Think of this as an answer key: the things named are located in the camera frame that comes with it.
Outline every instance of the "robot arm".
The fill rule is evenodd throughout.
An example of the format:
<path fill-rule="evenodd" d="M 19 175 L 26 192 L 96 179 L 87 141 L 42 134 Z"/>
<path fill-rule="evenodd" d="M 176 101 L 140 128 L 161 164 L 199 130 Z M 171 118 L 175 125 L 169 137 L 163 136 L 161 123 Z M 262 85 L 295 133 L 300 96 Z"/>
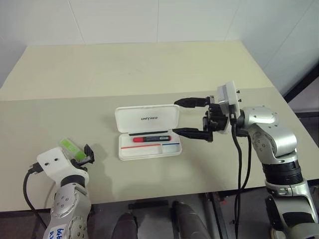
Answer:
<path fill-rule="evenodd" d="M 297 157 L 297 139 L 293 132 L 280 124 L 277 114 L 267 107 L 242 109 L 244 120 L 238 127 L 247 130 L 263 166 L 267 213 L 272 227 L 289 238 L 308 238 L 310 228 L 319 233 L 318 216 L 307 181 L 303 178 Z"/>
<path fill-rule="evenodd" d="M 86 162 L 93 163 L 94 154 L 89 146 L 84 148 Z M 51 207 L 50 224 L 44 239 L 87 239 L 87 217 L 91 209 L 86 185 L 87 169 L 75 159 L 67 159 L 60 147 L 53 148 L 37 157 L 38 163 L 58 188 Z"/>
<path fill-rule="evenodd" d="M 233 122 L 237 134 L 250 135 L 262 163 L 266 188 L 270 193 L 265 202 L 271 226 L 283 231 L 287 238 L 319 238 L 318 216 L 298 164 L 297 139 L 293 132 L 280 124 L 277 113 L 265 106 L 240 110 L 238 101 L 241 100 L 237 99 L 238 91 L 232 82 L 219 87 L 217 93 L 219 104 L 214 103 L 212 96 L 205 101 L 195 98 L 193 104 L 190 102 L 192 98 L 175 102 L 182 107 L 208 105 L 208 111 L 203 118 L 203 131 L 193 128 L 173 131 L 212 142 L 213 132 L 227 132 L 230 122 Z"/>

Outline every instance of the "open case lid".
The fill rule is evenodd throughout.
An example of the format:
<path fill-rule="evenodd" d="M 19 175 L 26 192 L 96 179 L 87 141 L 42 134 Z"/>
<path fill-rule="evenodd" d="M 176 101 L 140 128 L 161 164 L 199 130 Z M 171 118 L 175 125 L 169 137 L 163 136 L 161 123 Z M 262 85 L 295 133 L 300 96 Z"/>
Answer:
<path fill-rule="evenodd" d="M 119 132 L 137 133 L 164 131 L 178 125 L 179 106 L 133 106 L 119 107 L 115 110 Z"/>

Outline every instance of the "white wall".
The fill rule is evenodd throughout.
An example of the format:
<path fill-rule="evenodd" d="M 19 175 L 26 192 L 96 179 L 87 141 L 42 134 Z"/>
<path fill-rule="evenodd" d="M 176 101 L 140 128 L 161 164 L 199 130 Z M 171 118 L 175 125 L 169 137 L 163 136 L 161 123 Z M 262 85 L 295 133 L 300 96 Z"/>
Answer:
<path fill-rule="evenodd" d="M 27 45 L 240 39 L 284 94 L 318 34 L 319 0 L 0 0 L 0 86 Z"/>

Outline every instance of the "red stripe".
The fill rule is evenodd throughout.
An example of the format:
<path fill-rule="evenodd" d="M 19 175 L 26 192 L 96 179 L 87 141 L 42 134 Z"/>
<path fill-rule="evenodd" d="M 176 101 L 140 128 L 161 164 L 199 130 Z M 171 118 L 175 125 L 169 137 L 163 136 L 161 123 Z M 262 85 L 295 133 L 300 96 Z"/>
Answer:
<path fill-rule="evenodd" d="M 161 146 L 161 144 L 157 143 L 157 144 L 148 144 L 148 145 L 140 145 L 140 146 L 129 146 L 129 147 L 122 147 L 121 149 L 123 149 L 123 148 L 139 148 L 139 147 L 148 147 L 148 146 Z"/>

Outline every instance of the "sticker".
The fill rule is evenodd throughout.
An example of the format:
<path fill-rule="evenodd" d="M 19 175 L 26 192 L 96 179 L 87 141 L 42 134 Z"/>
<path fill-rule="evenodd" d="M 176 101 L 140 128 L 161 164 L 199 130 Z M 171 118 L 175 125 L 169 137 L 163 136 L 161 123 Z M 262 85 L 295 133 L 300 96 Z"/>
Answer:
<path fill-rule="evenodd" d="M 51 228 L 48 239 L 62 239 L 65 235 L 66 224 Z"/>

